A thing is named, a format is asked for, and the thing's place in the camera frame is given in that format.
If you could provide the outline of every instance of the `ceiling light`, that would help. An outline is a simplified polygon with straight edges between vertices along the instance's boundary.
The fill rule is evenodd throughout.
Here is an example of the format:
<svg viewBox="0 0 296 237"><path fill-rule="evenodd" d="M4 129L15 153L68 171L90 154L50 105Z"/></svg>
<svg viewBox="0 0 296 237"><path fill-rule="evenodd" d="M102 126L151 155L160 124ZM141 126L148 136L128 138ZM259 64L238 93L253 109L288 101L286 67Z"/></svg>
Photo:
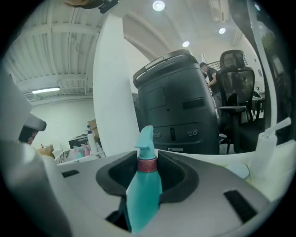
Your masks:
<svg viewBox="0 0 296 237"><path fill-rule="evenodd" d="M32 93L33 94L38 94L38 93L43 93L43 92L51 92L51 91L59 91L59 90L60 90L59 87L51 87L51 88L32 91Z"/></svg>
<svg viewBox="0 0 296 237"><path fill-rule="evenodd" d="M221 28L221 29L219 30L219 34L224 34L224 33L225 33L225 31L226 31L226 29L225 29L225 28Z"/></svg>
<svg viewBox="0 0 296 237"><path fill-rule="evenodd" d="M162 11L163 9L165 9L165 3L163 1L155 1L152 5L153 9L157 12Z"/></svg>
<svg viewBox="0 0 296 237"><path fill-rule="evenodd" d="M184 48L188 47L190 45L190 42L189 41L185 41L184 43L182 43L182 46Z"/></svg>
<svg viewBox="0 0 296 237"><path fill-rule="evenodd" d="M255 8L260 11L260 7L257 4L255 4Z"/></svg>

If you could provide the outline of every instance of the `chair headrest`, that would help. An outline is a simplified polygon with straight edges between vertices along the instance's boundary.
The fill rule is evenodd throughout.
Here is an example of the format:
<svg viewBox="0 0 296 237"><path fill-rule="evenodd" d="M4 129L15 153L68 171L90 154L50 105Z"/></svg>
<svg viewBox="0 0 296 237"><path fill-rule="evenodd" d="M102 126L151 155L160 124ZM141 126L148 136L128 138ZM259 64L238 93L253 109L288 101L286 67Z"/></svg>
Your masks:
<svg viewBox="0 0 296 237"><path fill-rule="evenodd" d="M236 68L245 67L244 52L241 50L228 50L221 54L220 67L221 69L230 68L235 66Z"/></svg>

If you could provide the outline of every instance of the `chair armrest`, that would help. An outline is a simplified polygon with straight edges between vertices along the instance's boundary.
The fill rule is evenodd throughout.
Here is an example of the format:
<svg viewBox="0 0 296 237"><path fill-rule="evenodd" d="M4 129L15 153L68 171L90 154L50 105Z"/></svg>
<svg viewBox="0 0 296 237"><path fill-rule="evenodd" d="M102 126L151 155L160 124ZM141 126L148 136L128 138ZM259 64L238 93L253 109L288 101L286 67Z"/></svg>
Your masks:
<svg viewBox="0 0 296 237"><path fill-rule="evenodd" d="M247 110L247 108L245 106L222 106L222 107L220 107L220 111L227 112L229 114L241 113L246 110Z"/></svg>
<svg viewBox="0 0 296 237"><path fill-rule="evenodd" d="M256 100L255 105L256 105L256 120L259 119L259 115L260 115L260 111L261 111L261 105L263 105L263 103L265 102L265 99L259 99Z"/></svg>

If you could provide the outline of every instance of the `pink object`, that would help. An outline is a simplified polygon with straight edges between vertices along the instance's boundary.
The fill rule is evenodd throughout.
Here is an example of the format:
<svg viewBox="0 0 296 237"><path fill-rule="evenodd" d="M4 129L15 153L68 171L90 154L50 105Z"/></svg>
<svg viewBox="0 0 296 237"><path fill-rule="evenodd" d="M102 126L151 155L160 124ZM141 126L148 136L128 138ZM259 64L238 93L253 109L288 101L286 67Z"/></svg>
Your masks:
<svg viewBox="0 0 296 237"><path fill-rule="evenodd" d="M138 171L150 173L157 170L157 158L153 160L138 159Z"/></svg>
<svg viewBox="0 0 296 237"><path fill-rule="evenodd" d="M91 154L91 152L90 152L88 146L85 145L85 144L81 144L81 145L82 145L82 147L84 149L84 156L89 156Z"/></svg>

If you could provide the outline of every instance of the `bottle label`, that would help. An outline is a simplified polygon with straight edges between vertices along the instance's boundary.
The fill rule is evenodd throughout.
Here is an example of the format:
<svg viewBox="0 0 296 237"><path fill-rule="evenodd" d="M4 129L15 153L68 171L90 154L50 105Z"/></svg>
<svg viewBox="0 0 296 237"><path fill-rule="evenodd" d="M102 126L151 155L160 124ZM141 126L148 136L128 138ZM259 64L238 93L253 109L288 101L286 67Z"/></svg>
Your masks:
<svg viewBox="0 0 296 237"><path fill-rule="evenodd" d="M139 172L150 173L157 170L157 158L153 160L142 160L138 158L137 169Z"/></svg>

